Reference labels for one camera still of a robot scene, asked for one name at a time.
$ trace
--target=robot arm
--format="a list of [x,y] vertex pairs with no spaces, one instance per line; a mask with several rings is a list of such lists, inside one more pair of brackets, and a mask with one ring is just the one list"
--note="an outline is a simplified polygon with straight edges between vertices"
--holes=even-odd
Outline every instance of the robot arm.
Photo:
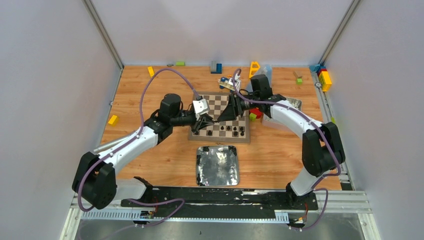
[[[253,76],[250,81],[253,91],[243,95],[246,99],[278,103],[295,109],[284,96],[273,94],[268,78],[264,74]],[[289,193],[289,201],[294,204],[301,201],[300,197],[309,194],[324,174],[336,168],[335,161],[327,147],[321,146],[323,139],[316,127],[324,133],[329,147],[334,152],[339,164],[345,161],[345,153],[339,130],[334,123],[322,123],[298,110],[290,110],[288,107],[267,103],[251,103],[233,93],[229,97],[227,107],[217,120],[218,122],[232,121],[237,116],[242,116],[246,110],[258,108],[268,117],[287,126],[302,139],[303,168],[298,176],[292,182],[289,182],[286,187]]]
[[89,173],[82,186],[81,196],[97,209],[103,209],[115,200],[140,199],[149,183],[142,178],[117,180],[116,175],[141,153],[171,135],[173,127],[190,126],[191,131],[196,133],[214,124],[212,117],[207,114],[209,105],[205,99],[194,100],[189,110],[183,110],[181,106],[180,96],[167,94],[161,101],[160,108],[144,122],[142,129],[140,127],[117,145],[97,155],[91,152],[84,154],[79,162],[72,189],[77,193],[88,169],[104,158]]

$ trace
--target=white wall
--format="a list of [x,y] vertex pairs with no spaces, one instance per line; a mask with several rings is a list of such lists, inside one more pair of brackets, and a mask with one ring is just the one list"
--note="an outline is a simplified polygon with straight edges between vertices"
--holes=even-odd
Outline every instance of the white wall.
[[351,0],[93,0],[126,65],[316,64]]
[[349,171],[382,239],[422,239],[424,2],[363,1],[327,68]]
[[0,36],[0,239],[58,239],[119,70],[81,0],[3,0]]

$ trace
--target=metal corner post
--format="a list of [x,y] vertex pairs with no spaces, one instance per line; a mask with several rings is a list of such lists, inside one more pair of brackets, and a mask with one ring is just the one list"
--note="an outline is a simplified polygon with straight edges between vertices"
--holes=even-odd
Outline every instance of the metal corner post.
[[331,51],[333,50],[334,46],[336,45],[337,41],[339,40],[339,37],[342,35],[343,31],[345,30],[346,25],[351,20],[351,17],[355,13],[360,2],[361,2],[361,0],[352,0],[349,7],[347,8],[347,11],[344,14],[343,18],[341,19],[340,24],[338,25],[337,29],[335,30],[335,33],[331,37],[330,42],[328,43],[327,47],[325,48],[324,53],[322,54],[321,58],[319,59],[319,64],[321,64],[322,66],[325,65],[327,58],[329,57]]
[[119,69],[122,71],[124,69],[124,63],[122,62],[118,51],[116,50],[114,44],[112,43],[111,38],[108,35],[108,32],[105,29],[105,26],[103,26],[103,23],[99,17],[99,14],[96,11],[96,8],[93,5],[92,0],[82,0],[82,2],[85,5],[85,8],[87,9],[87,12],[90,14],[95,26],[98,29],[98,32],[100,33],[101,37],[104,40],[104,43],[106,44],[107,48],[110,51],[110,54],[112,54],[113,59],[115,60],[116,64],[118,65]]

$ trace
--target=wooden tabletop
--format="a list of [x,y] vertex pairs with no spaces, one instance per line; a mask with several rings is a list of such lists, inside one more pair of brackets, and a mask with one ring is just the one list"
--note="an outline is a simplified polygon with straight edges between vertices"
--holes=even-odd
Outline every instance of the wooden tabletop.
[[[155,71],[164,66],[153,66]],[[209,67],[174,66],[191,82],[198,92],[228,92],[220,89],[218,79],[232,75],[236,67],[224,66],[222,74],[211,74]],[[249,68],[242,67],[242,88],[248,83]],[[297,85],[293,71],[303,74],[303,84]],[[125,66],[110,116],[117,115],[116,126],[107,125],[102,143],[112,141],[135,131],[141,124],[139,103],[144,87],[150,76],[147,66]],[[273,68],[272,89],[281,94],[302,100],[302,111],[322,121],[320,105],[308,68]],[[164,71],[158,74],[146,92],[143,100],[143,116],[146,120],[159,108],[165,94],[181,96],[188,106],[193,92],[175,73]],[[173,133],[161,144],[142,153],[119,174],[118,178],[142,177],[156,186],[197,186],[196,149],[211,146],[211,141],[189,141],[188,126],[174,127]],[[250,144],[231,143],[236,146],[239,160],[240,182],[236,188],[285,189],[302,169],[302,141],[292,132],[265,127],[260,121],[250,123]],[[338,177],[328,177],[319,187],[340,190]]]

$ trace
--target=silver tray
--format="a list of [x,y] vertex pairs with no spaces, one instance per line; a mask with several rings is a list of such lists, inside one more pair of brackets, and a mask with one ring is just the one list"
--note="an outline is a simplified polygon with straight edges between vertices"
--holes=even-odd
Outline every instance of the silver tray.
[[236,186],[240,181],[235,146],[201,146],[196,151],[196,181],[199,186]]

